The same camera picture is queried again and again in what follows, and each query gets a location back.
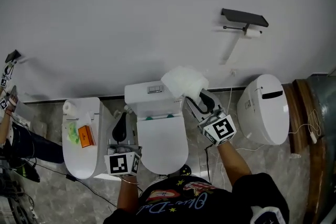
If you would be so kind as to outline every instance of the flush button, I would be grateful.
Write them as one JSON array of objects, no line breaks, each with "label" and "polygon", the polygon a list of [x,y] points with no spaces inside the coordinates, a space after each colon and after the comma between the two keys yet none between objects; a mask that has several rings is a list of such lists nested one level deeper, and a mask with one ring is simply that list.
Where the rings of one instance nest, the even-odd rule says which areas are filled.
[{"label": "flush button", "polygon": [[147,93],[163,92],[163,86],[150,86],[147,87]]}]

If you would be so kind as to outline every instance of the cloth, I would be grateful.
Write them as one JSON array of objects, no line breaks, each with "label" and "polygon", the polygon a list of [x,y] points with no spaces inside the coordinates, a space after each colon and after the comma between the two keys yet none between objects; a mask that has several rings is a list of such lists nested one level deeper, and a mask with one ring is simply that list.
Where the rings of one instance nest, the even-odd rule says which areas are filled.
[{"label": "cloth", "polygon": [[46,140],[40,135],[29,132],[26,128],[13,122],[13,142],[6,140],[5,154],[19,158],[36,157],[51,163],[63,163],[63,150],[60,145]]},{"label": "cloth", "polygon": [[284,197],[272,178],[264,173],[241,177],[233,185],[232,193],[215,188],[199,177],[172,177],[146,189],[139,198],[139,205],[136,215],[117,209],[104,224],[133,218],[214,220],[215,216],[221,223],[289,221],[289,209]]}]

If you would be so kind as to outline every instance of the white wall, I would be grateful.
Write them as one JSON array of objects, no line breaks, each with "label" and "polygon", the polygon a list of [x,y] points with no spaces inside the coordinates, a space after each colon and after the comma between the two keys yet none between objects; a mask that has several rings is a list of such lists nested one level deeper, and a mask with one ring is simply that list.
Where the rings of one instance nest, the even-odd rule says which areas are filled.
[{"label": "white wall", "polygon": [[[263,15],[269,27],[234,66],[221,65],[235,34],[216,32],[221,8]],[[212,88],[272,73],[281,82],[336,65],[336,0],[0,0],[0,62],[27,61],[14,78],[24,100],[123,94],[191,65]],[[230,69],[236,68],[236,77]]]}]

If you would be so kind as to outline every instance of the black t-shirt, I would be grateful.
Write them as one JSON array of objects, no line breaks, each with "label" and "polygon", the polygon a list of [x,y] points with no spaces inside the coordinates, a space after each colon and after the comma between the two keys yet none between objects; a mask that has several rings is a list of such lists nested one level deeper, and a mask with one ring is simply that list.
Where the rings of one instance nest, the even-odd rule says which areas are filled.
[{"label": "black t-shirt", "polygon": [[247,175],[233,185],[232,193],[215,188],[195,176],[172,177],[146,189],[139,210],[131,215],[117,209],[104,224],[117,220],[199,219],[221,223],[288,223],[289,209],[272,178]]}]

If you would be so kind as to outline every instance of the orange box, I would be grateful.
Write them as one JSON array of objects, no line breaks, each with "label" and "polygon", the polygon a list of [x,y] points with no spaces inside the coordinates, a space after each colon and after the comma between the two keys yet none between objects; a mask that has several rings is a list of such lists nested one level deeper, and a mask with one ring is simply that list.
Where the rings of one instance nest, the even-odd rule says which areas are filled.
[{"label": "orange box", "polygon": [[79,139],[82,147],[93,146],[94,140],[90,126],[84,125],[78,129]]}]

